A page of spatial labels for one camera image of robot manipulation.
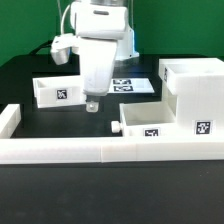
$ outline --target white container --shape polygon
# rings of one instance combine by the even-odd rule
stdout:
[[[86,103],[80,76],[33,79],[34,96],[38,108],[62,107]]]
[[[120,105],[124,136],[224,134],[222,61],[161,59],[159,76],[163,80],[161,102]]]

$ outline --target table surface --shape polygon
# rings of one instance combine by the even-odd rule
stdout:
[[[22,122],[13,138],[109,137],[111,121],[120,120],[119,103],[158,101],[161,81],[157,75],[158,56],[141,56],[139,63],[116,67],[114,78],[148,78],[155,89],[149,94],[108,94],[101,97],[98,113],[87,113],[85,105],[38,109],[32,78],[79,74],[77,56],[70,63],[56,66],[48,56],[18,56],[0,69],[0,103],[21,104]]]
[[[92,115],[83,107],[40,110],[33,97],[32,77],[78,74],[77,59],[55,66],[48,56],[18,56],[0,68],[0,109],[22,105],[13,138],[111,136],[110,119],[119,119],[115,102],[160,99],[157,69],[154,56],[142,56],[140,66],[116,68],[115,77],[148,77],[155,94],[109,95]],[[83,127],[89,122],[91,130]],[[224,162],[1,165],[0,208],[1,224],[221,224]]]

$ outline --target white robot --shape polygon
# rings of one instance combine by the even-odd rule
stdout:
[[[97,112],[100,97],[107,95],[115,60],[139,56],[128,22],[128,4],[128,0],[75,0],[65,10],[61,35],[53,41],[51,54],[56,64],[67,63],[70,50],[80,56],[88,112]],[[64,19],[69,10],[75,35],[64,34]]]

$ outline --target sticker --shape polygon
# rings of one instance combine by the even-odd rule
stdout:
[[[145,129],[144,130],[144,136],[145,137],[157,137],[157,136],[160,136],[160,129],[159,128]]]
[[[212,121],[196,121],[195,134],[209,135],[212,133]]]
[[[114,79],[113,80],[114,85],[131,85],[130,79]]]
[[[114,86],[114,92],[133,92],[132,86]]]
[[[167,68],[165,68],[165,74],[164,74],[164,81],[167,82],[167,79],[168,79],[168,71],[167,71]]]
[[[66,100],[68,98],[68,92],[66,89],[57,90],[57,99],[58,100]]]

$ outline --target black surface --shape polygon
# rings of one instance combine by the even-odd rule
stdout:
[[[108,94],[101,97],[98,113],[87,113],[85,105],[62,108],[38,109],[33,95],[32,78],[78,75],[79,60],[71,57],[70,63],[56,66],[44,55],[18,56],[0,69],[0,88],[4,97],[0,103],[19,103],[22,122],[13,138],[45,137],[108,137],[111,121],[120,120],[119,103],[158,101],[161,81],[157,76],[158,56],[143,55],[139,63],[116,67],[114,78],[149,78],[154,94]]]
[[[132,71],[153,77],[152,68],[156,63],[146,63],[146,58],[150,57],[143,57],[140,70],[133,66]],[[0,103],[22,104],[23,122],[16,132],[18,136],[14,137],[109,133],[109,119],[105,114],[109,118],[117,116],[114,113],[118,109],[115,109],[115,102],[118,103],[119,99],[130,102],[149,99],[149,96],[132,99],[128,96],[119,99],[108,96],[112,103],[107,104],[109,100],[103,99],[103,107],[96,115],[86,113],[82,107],[53,111],[37,109],[32,94],[32,76],[55,76],[64,70],[66,75],[78,74],[78,64],[76,66],[56,67],[45,56],[19,56],[0,68],[0,89],[6,92]],[[126,71],[136,74],[128,68]],[[158,95],[150,96],[150,100],[160,98],[160,86],[155,86],[158,87]],[[72,118],[76,120],[74,124],[64,122],[70,122]],[[92,120],[101,120],[102,123],[94,126],[96,132],[85,131],[81,124]],[[63,123],[65,133],[58,129]],[[69,129],[73,125],[78,127],[78,131]],[[42,128],[45,134],[39,133]],[[0,224],[223,222],[223,161],[0,166]]]
[[[222,224],[224,163],[0,168],[1,224]]]

